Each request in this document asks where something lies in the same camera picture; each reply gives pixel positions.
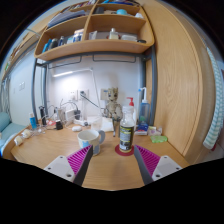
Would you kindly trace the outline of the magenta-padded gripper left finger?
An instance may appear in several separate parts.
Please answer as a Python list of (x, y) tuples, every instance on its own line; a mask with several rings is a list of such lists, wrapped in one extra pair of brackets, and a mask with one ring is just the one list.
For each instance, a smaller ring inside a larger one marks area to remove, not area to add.
[(71, 155), (58, 156), (44, 170), (81, 186), (84, 182), (89, 162), (93, 156), (93, 146), (89, 145)]

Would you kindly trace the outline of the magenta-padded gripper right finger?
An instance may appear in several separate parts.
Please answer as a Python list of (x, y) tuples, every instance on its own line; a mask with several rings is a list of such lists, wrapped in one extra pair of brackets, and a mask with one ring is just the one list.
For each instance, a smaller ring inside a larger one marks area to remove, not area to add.
[(169, 156), (158, 156), (141, 146), (134, 146), (134, 156), (137, 160), (143, 183), (148, 185), (182, 169)]

